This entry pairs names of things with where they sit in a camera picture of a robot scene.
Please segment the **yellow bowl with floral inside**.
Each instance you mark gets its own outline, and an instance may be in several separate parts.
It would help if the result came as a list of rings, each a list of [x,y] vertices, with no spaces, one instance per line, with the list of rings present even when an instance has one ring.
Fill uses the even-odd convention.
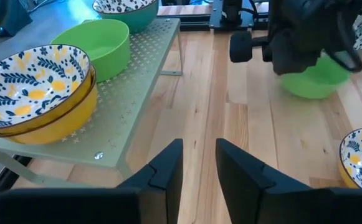
[[[36,128],[73,108],[92,84],[73,45],[42,45],[0,60],[0,134]]]
[[[338,166],[348,187],[362,189],[362,128],[350,132],[341,141]]]
[[[70,110],[53,121],[19,134],[2,135],[0,138],[8,139],[20,144],[48,144],[56,142],[80,129],[92,116],[97,106],[97,75],[93,65],[89,73],[92,75],[92,84],[83,98]]]

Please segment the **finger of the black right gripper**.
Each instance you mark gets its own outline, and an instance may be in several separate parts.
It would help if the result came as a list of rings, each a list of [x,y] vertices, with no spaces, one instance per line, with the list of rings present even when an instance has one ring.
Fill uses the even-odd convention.
[[[362,71],[362,60],[354,49],[355,32],[352,26],[347,26],[343,15],[337,15],[337,31],[340,36],[341,50],[325,50],[325,53],[339,66],[349,72]]]
[[[273,48],[272,65],[277,75],[302,73],[315,66],[320,52],[300,52],[292,48]]]

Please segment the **green plastic bowl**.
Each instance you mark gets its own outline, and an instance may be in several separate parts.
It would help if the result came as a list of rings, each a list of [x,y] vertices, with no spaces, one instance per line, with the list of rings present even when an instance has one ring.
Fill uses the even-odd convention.
[[[302,73],[288,73],[280,77],[281,87],[295,96],[323,99],[333,94],[348,81],[350,72],[339,66],[329,56],[323,55],[317,64]]]
[[[97,72],[97,82],[120,74],[130,62],[130,30],[119,20],[99,19],[67,29],[52,44],[73,45],[90,58]]]

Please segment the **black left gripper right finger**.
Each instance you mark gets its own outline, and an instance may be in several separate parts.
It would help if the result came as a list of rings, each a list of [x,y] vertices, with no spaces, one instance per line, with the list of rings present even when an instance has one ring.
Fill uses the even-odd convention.
[[[289,177],[226,139],[217,174],[232,224],[331,224],[329,193]]]

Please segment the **black aluminium table frame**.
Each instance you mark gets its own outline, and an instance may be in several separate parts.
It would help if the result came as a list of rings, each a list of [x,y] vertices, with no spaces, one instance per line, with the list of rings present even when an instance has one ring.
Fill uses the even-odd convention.
[[[270,0],[178,0],[188,5],[160,6],[158,19],[179,19],[181,31],[266,30]]]

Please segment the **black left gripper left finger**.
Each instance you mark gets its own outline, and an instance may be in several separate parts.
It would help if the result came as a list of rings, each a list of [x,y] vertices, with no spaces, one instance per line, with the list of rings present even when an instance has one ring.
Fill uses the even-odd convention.
[[[177,224],[183,185],[183,140],[174,139],[117,189],[119,224]]]

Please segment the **pale green perforated metal shelf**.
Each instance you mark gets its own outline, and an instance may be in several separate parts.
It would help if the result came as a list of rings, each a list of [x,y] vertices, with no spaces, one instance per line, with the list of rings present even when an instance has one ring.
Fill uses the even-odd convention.
[[[126,153],[146,102],[160,75],[173,75],[163,65],[175,39],[180,20],[155,19],[143,32],[130,37],[131,61],[114,78],[98,84],[97,108],[85,125],[46,145],[25,145],[0,139],[0,163],[17,175],[47,187],[78,187],[78,183],[39,175],[12,155],[50,159],[70,164],[99,166],[132,175]]]

